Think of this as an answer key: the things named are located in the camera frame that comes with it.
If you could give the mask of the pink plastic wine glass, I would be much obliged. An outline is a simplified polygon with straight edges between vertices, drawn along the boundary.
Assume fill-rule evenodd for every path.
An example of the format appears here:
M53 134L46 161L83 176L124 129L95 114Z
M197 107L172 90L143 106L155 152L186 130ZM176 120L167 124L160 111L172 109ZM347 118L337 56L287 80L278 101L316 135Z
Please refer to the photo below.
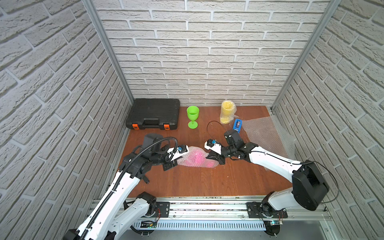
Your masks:
M197 168L215 168L218 162L206 159L207 155L203 152L191 152L185 157L184 166Z

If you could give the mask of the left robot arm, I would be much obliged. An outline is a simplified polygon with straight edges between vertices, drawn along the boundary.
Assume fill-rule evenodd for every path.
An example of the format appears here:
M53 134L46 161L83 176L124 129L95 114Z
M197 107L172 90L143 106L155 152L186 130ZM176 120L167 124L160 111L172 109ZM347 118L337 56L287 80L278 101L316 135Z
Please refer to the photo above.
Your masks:
M162 165L165 171L177 166L177 161L189 152L174 137L146 135L142 145L125 156L116 176L90 216L77 228L68 230L65 240L117 240L139 218L155 213L156 197L146 192L119 214L126 198L140 181L149 179L146 173L152 166Z

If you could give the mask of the green plastic wine glass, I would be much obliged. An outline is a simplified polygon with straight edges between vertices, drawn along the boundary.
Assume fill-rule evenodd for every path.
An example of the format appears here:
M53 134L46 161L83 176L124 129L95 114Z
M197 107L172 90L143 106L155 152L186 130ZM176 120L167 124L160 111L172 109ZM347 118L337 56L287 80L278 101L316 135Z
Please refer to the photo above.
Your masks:
M196 122L196 120L199 117L199 112L200 110L196 106L190 106L187 108L187 117L190 120L190 122L188 123L188 127L190 129L196 129L198 127L198 123Z

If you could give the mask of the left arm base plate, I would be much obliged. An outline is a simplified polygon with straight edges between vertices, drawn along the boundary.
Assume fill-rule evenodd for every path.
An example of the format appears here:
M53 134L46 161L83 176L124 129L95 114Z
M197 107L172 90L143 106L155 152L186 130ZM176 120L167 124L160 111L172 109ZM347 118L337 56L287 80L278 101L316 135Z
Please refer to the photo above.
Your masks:
M144 215L146 218L167 218L170 213L170 202L156 202L150 205L149 211Z

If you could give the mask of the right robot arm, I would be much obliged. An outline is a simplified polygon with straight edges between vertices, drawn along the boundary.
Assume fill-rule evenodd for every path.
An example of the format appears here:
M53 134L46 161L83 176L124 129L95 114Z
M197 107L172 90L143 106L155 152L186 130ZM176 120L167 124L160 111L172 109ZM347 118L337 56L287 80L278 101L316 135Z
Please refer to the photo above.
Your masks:
M219 142L209 139L205 142L205 149L210 151L209 157L220 164L225 163L225 158L245 160L275 172L292 184L288 189L266 195L260 206L264 212L296 206L315 211L329 192L330 187L315 162L294 161L254 143L246 143L240 147L236 145L223 147Z

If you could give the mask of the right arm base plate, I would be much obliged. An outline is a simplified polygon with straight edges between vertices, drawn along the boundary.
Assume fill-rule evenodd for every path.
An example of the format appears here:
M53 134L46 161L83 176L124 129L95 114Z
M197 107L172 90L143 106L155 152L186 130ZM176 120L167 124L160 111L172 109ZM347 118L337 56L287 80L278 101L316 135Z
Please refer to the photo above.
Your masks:
M246 203L247 213L250 219L263 218L263 219L286 219L288 214L286 209L276 211L269 204L263 204L259 202Z

